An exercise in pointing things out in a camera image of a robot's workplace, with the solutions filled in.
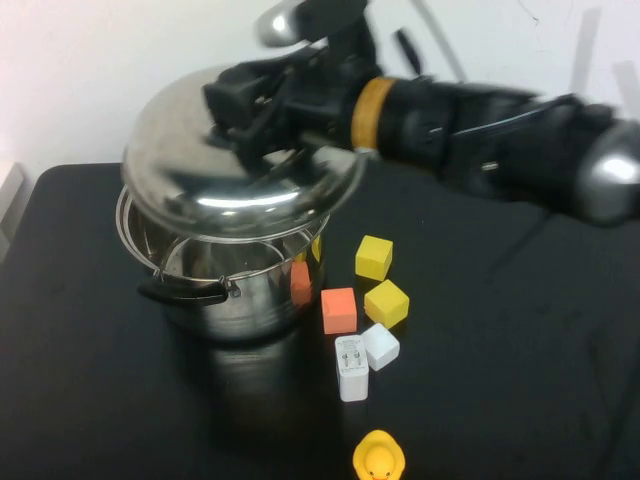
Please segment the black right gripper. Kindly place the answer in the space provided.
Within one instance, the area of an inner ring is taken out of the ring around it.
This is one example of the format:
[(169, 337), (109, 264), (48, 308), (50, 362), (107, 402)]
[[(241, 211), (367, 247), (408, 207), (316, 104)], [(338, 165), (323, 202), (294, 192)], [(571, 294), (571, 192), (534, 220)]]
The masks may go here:
[[(302, 137), (351, 150), (351, 122), (357, 97), (371, 79), (371, 51), (303, 47), (267, 58), (258, 73), (247, 64), (223, 70), (202, 87), (206, 106), (219, 124), (219, 147), (249, 173), (266, 173), (266, 156), (295, 151)], [(274, 82), (266, 119), (253, 121), (255, 101)], [(240, 128), (234, 125), (250, 125)]]

